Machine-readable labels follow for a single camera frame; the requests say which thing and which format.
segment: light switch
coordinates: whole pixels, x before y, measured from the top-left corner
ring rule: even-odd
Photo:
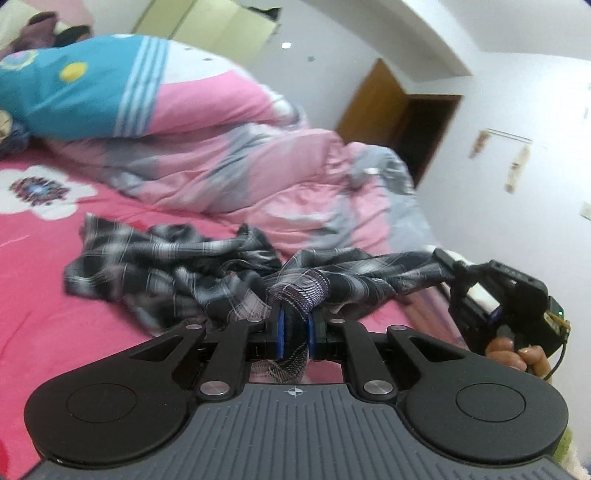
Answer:
[[[591,203],[583,202],[581,207],[581,216],[587,220],[591,220]]]

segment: comforter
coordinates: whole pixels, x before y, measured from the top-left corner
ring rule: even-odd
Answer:
[[[283,255],[435,244],[404,163],[344,145],[229,60],[113,35],[0,62],[0,108],[64,167],[167,210],[263,230]]]

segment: gray ribbed surface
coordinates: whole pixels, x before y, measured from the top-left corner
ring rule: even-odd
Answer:
[[[206,404],[175,442],[111,470],[42,463],[29,480],[558,480],[548,459],[485,469],[443,458],[415,440],[388,406],[353,398],[345,385],[248,384]]]

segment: crosshair marking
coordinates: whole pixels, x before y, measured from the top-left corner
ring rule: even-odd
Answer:
[[[286,390],[286,392],[288,392],[292,397],[297,397],[298,395],[302,395],[302,393],[306,393],[299,387],[292,387],[289,390]]]

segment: pink bedsheet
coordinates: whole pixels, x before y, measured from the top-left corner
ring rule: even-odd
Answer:
[[[164,213],[102,184],[47,170],[49,165],[50,157],[36,150],[0,163],[0,474],[10,480],[22,477],[38,462],[22,416],[33,390],[56,375],[148,339],[117,305],[63,293],[63,268],[82,248],[83,215],[92,212],[137,228],[192,223],[214,238],[235,231],[234,225],[202,215]],[[10,185],[2,182],[32,173],[35,178],[58,179],[70,193],[48,207],[15,202]],[[408,325],[394,302],[364,323],[376,331],[393,323]],[[338,367],[326,362],[313,365],[307,379],[339,381]]]

